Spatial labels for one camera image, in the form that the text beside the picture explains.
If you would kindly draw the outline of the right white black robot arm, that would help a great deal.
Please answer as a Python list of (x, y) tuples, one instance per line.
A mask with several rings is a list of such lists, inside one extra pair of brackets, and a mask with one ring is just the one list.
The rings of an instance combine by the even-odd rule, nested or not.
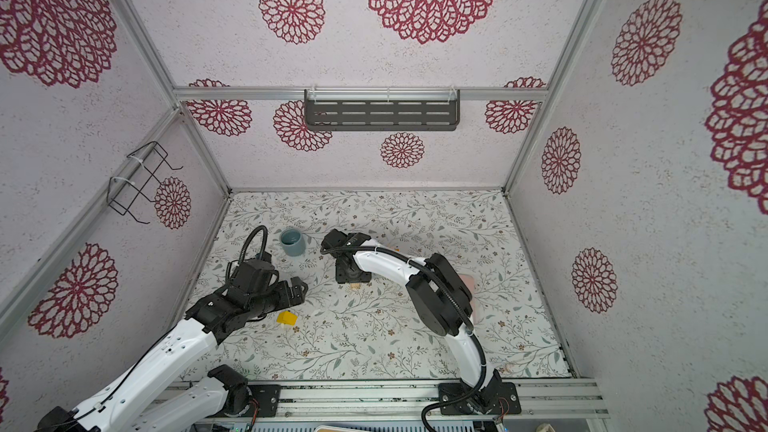
[(404, 288), (422, 323), (445, 339), (459, 368), (461, 386), (449, 393), (444, 406), (487, 413), (502, 391), (500, 373), (490, 366), (475, 334), (472, 292), (448, 259), (407, 256), (363, 233), (331, 230), (321, 252), (335, 260), (338, 283), (367, 283), (373, 276)]

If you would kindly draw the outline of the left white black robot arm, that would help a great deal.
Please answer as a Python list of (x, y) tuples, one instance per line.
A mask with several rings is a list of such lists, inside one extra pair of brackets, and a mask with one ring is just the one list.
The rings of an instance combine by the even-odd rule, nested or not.
[(71, 410), (53, 408), (37, 429), (122, 430), (198, 358), (247, 323), (302, 304), (307, 291), (298, 277), (281, 280), (269, 262), (239, 264), (224, 285), (191, 306), (126, 372)]

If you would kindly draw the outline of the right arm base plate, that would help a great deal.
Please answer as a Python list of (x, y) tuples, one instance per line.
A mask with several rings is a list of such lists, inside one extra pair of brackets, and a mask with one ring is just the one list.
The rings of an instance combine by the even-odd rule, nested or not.
[(463, 402), (448, 405), (451, 399), (459, 397), (469, 388), (462, 382), (442, 382), (438, 384), (438, 399), (441, 414), (458, 415), (519, 415), (522, 412), (517, 388), (512, 382), (490, 384), (471, 398)]

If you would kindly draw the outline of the yellow wooden block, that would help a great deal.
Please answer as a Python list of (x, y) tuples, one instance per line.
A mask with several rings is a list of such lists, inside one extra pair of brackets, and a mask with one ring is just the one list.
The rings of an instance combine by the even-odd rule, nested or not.
[(276, 322), (281, 325), (294, 327), (297, 323), (298, 316), (291, 311), (284, 310), (280, 312), (276, 318)]

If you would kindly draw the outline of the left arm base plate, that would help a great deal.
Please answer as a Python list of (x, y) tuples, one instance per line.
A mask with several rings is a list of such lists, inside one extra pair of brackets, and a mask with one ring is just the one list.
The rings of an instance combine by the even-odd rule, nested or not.
[(277, 415), (281, 392), (280, 385), (249, 384), (248, 392), (238, 392), (235, 399), (227, 399), (224, 408), (210, 415), (210, 418), (274, 418)]

